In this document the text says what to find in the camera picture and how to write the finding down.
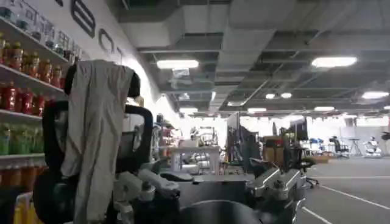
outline gray floor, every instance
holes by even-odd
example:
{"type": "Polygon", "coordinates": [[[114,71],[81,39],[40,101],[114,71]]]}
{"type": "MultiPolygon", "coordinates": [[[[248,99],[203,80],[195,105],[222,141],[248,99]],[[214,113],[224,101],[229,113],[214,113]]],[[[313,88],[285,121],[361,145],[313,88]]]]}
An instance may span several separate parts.
{"type": "Polygon", "coordinates": [[[299,212],[298,224],[390,223],[390,158],[334,159],[316,165],[308,176],[318,177],[323,186],[365,201],[324,187],[310,189],[308,210],[299,212]]]}

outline store shelf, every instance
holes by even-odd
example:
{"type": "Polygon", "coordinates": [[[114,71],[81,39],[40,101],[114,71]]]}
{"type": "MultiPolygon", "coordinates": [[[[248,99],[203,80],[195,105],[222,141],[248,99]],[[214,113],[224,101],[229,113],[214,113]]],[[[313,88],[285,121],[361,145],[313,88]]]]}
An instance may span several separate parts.
{"type": "Polygon", "coordinates": [[[57,100],[66,98],[66,94],[61,88],[52,86],[44,81],[26,75],[2,64],[0,64],[0,81],[5,83],[14,82],[16,87],[28,87],[36,94],[42,93],[44,96],[53,96],[57,100]]]}
{"type": "Polygon", "coordinates": [[[62,65],[68,62],[64,57],[41,44],[38,40],[34,39],[28,33],[25,33],[25,31],[16,27],[3,17],[0,17],[0,32],[4,33],[4,38],[11,44],[14,42],[20,42],[22,48],[26,51],[38,53],[41,60],[50,59],[50,61],[52,61],[55,65],[62,65]]]}
{"type": "Polygon", "coordinates": [[[10,124],[41,125],[42,117],[0,110],[0,122],[10,124]]]}
{"type": "Polygon", "coordinates": [[[0,170],[44,165],[43,153],[0,156],[0,170]]]}

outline white robot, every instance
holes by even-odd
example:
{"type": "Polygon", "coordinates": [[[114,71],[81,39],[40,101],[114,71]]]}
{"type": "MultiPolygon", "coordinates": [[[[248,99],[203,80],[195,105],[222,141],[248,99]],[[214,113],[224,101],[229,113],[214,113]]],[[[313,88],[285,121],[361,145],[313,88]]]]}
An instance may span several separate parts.
{"type": "Polygon", "coordinates": [[[382,158],[382,151],[379,149],[378,142],[375,140],[375,137],[371,137],[370,141],[363,143],[366,148],[366,154],[363,156],[365,158],[382,158]]]}

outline ceiling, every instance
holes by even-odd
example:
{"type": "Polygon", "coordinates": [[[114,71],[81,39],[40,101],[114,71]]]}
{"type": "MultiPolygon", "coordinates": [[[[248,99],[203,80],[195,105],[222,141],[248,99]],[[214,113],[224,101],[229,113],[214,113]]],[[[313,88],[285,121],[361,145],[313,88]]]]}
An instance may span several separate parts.
{"type": "Polygon", "coordinates": [[[390,0],[126,1],[119,22],[178,108],[209,114],[262,107],[270,116],[311,113],[317,106],[387,113],[387,98],[362,100],[361,93],[389,91],[390,0]],[[311,66],[316,57],[341,55],[358,62],[311,66]],[[164,59],[200,65],[174,77],[157,68],[164,59]],[[265,99],[284,92],[292,98],[265,99]],[[229,107],[233,101],[245,104],[229,107]]]}

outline towel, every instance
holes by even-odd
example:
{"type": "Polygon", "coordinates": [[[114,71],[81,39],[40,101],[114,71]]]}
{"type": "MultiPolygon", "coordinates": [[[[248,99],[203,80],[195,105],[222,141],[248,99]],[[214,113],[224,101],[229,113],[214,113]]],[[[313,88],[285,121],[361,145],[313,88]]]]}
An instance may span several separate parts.
{"type": "Polygon", "coordinates": [[[77,63],[69,95],[65,160],[61,167],[66,177],[80,175],[74,224],[105,219],[133,75],[130,68],[108,61],[77,63]]]}

